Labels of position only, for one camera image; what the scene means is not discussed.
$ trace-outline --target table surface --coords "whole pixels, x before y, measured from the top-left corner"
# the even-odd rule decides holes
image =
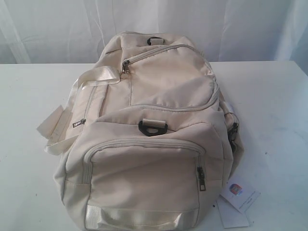
[[[308,230],[308,77],[291,61],[212,66],[241,122],[245,156],[236,173],[261,192],[246,212],[250,227],[231,230]],[[92,67],[0,65],[2,231],[77,231],[52,178],[59,157],[43,152],[36,127]],[[217,206],[194,230],[224,230]]]

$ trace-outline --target carry strap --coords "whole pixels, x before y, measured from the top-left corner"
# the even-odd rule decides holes
[[[111,66],[100,66],[83,73],[73,84],[65,109],[58,107],[38,128],[39,133],[48,139],[45,151],[59,155],[70,147],[78,135],[60,140],[66,132],[79,89],[120,82],[118,70]]]

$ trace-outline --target beige duffel bag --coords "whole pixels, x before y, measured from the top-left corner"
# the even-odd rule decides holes
[[[38,127],[81,230],[170,231],[204,218],[242,156],[239,121],[186,37],[121,33]]]

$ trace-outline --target tag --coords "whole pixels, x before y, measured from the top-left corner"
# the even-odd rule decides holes
[[[41,123],[41,125],[38,126],[37,131],[43,137],[49,139],[62,115],[62,112],[63,107],[60,105]]]
[[[226,201],[222,196],[216,200],[220,218],[223,227],[234,228],[234,227],[247,227],[249,221],[245,214],[237,211],[229,202]]]
[[[222,189],[220,195],[243,214],[260,194],[248,182],[239,176],[233,175]]]

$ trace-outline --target white backdrop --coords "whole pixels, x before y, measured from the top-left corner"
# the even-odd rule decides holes
[[[0,0],[0,63],[94,63],[121,31],[188,36],[209,61],[295,60],[308,0]]]

